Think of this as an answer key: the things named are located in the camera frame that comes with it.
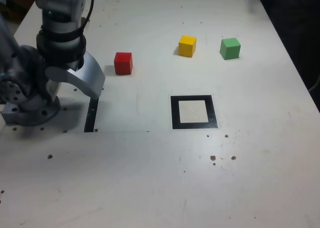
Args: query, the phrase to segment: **white table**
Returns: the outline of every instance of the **white table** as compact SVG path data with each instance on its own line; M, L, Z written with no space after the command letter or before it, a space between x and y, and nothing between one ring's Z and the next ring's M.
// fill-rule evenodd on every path
M19 44L41 23L34 4ZM193 58L176 55L182 35ZM106 75L98 132L68 84L50 122L1 123L1 228L320 227L320 115L259 0L96 0L85 36ZM223 60L232 37L240 58ZM212 95L218 128L173 130L178 95Z

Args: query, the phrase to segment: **green cube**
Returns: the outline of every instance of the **green cube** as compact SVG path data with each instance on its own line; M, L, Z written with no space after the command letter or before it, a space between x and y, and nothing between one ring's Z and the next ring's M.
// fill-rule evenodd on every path
M223 39L221 41L220 54L225 60L239 58L240 47L241 45L237 38Z

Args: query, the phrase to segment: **cable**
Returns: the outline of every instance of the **cable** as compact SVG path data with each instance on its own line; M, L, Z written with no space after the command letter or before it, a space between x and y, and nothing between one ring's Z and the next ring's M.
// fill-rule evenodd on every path
M92 10L94 9L94 3L95 3L95 0L91 0L89 13L88 13L88 15L86 16L83 25L81 26L82 30L85 30L85 27L86 27L86 25L87 25L87 23L88 23L88 21L89 21L90 16L91 16Z
M308 92L312 92L315 88L318 87L319 84L320 84L320 75L319 75L318 79L316 80L316 83L310 89L308 89Z

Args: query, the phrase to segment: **black square frame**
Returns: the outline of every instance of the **black square frame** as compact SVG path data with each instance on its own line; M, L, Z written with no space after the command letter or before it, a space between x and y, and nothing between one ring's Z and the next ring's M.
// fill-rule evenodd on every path
M214 103L211 95L171 96L172 129L212 129L218 128ZM181 123L179 101L204 101L208 122Z

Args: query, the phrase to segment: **red cube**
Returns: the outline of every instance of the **red cube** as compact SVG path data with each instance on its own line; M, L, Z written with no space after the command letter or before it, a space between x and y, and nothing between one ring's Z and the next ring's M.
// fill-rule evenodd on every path
M117 75L131 75L133 68L132 54L117 52L114 58L114 69Z

